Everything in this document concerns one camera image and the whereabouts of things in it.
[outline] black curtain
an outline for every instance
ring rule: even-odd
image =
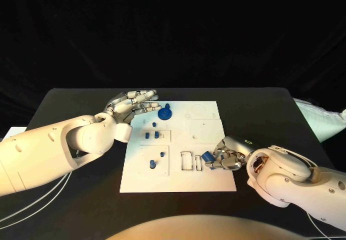
[[[159,0],[1,5],[1,128],[29,123],[52,88],[284,87],[327,110],[345,108],[342,7],[264,12]]]

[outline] white pegboard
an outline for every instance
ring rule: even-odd
[[[222,168],[210,170],[203,160],[202,171],[196,171],[195,157],[206,151],[212,152],[225,137],[216,102],[160,101],[159,103],[161,106],[169,103],[172,118],[160,120],[157,111],[153,111],[137,115],[131,121],[133,133],[125,150],[120,192],[236,191],[232,171]],[[169,131],[169,141],[163,142],[159,138],[146,139],[148,131],[153,137],[154,131],[161,132],[164,136],[167,134],[164,131]],[[163,171],[156,165],[160,171],[154,172],[148,161],[157,157],[159,148],[164,147],[169,150],[164,169],[169,171]],[[193,170],[182,170],[182,152],[192,154]]]

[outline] white robotic arm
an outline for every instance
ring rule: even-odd
[[[0,142],[0,196],[35,188],[127,143],[134,115],[161,109],[156,90],[123,92],[104,112],[29,130]]]
[[[346,173],[319,167],[278,146],[252,146],[251,141],[226,136],[213,151],[216,161],[205,165],[228,170],[246,165],[246,183],[272,205],[284,208],[296,204],[317,220],[346,231]]]

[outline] blue shape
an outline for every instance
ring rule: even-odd
[[[154,169],[156,168],[156,161],[154,160],[150,160],[150,168]]]
[[[170,105],[166,103],[164,108],[159,110],[157,116],[161,120],[169,120],[172,118]]]
[[[208,151],[202,154],[202,158],[203,158],[205,162],[215,162],[215,158]]]

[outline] black table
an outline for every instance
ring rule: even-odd
[[[123,91],[137,89],[53,89],[45,96],[27,129],[95,115]],[[160,101],[216,101],[225,135],[264,146],[278,145],[333,168],[298,107],[283,88],[163,88]],[[320,237],[306,212],[293,204],[271,205],[246,185],[245,168],[234,173],[236,192],[120,193],[127,144],[114,142],[104,156],[75,170],[50,205],[27,220],[0,230],[0,239],[104,239],[150,220],[189,214],[226,215],[272,224],[306,237]],[[58,181],[0,197],[0,218],[32,203]],[[43,200],[20,220],[49,201]],[[327,236],[345,232],[320,223]]]

